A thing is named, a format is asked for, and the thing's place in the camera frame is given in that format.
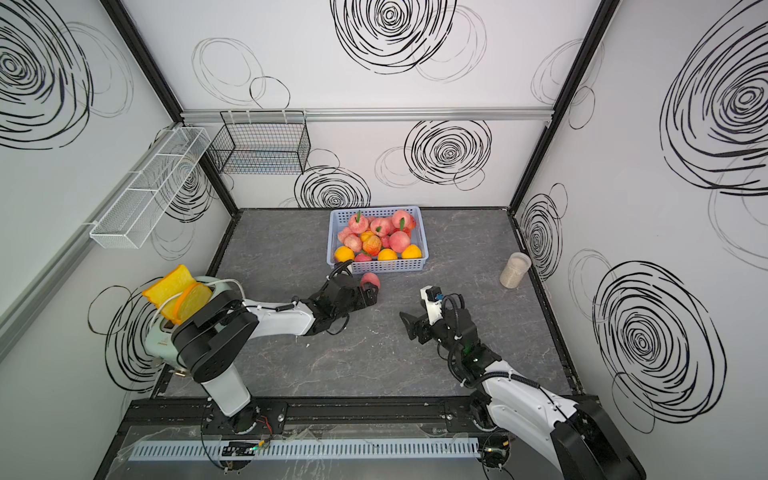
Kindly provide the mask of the pink peach with leaf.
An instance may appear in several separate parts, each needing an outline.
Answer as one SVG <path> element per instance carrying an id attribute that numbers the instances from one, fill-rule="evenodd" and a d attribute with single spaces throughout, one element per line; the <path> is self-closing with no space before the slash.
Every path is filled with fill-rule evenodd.
<path id="1" fill-rule="evenodd" d="M 348 220 L 348 227 L 353 234 L 360 235 L 369 229 L 369 219 L 357 211 Z"/>

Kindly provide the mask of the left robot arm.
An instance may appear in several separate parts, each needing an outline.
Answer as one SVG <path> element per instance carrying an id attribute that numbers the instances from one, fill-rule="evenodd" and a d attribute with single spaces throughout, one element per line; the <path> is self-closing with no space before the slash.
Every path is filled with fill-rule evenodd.
<path id="1" fill-rule="evenodd" d="M 250 340 L 290 335 L 329 333 L 332 325 L 377 303 L 380 280 L 365 274 L 360 280 L 347 269 L 337 268 L 319 291 L 288 303 L 264 303 L 244 299 L 231 291 L 214 296 L 171 334 L 181 367 L 203 387 L 218 410 L 229 420 L 252 429 L 252 395 L 243 382 L 235 360 Z"/>

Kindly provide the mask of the light blue plastic basket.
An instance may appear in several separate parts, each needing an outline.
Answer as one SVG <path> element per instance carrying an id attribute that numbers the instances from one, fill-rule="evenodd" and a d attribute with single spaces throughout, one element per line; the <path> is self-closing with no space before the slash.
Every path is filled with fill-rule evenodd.
<path id="1" fill-rule="evenodd" d="M 415 218 L 416 228 L 411 233 L 411 241 L 414 245 L 420 248 L 422 257 L 417 259 L 354 262 L 350 267 L 350 271 L 353 274 L 362 274 L 365 272 L 411 272 L 421 271 L 424 268 L 429 258 L 429 249 L 421 210 L 418 206 L 362 208 L 361 213 L 366 217 L 384 217 L 391 216 L 397 210 L 404 210 Z M 335 251 L 342 246 L 342 243 L 338 240 L 338 234 L 348 226 L 348 220 L 356 212 L 357 209 L 337 209 L 332 210 L 330 213 L 326 263 L 331 267 L 336 264 Z"/>

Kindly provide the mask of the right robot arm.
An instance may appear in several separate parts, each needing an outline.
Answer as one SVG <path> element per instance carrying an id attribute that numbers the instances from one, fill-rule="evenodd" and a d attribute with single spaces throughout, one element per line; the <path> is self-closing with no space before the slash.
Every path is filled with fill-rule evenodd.
<path id="1" fill-rule="evenodd" d="M 618 428 L 592 398 L 557 395 L 516 371 L 481 342 L 468 309 L 448 299 L 423 301 L 420 316 L 399 314 L 408 337 L 446 350 L 449 372 L 473 391 L 474 422 L 500 428 L 548 460 L 565 479 L 645 479 Z"/>

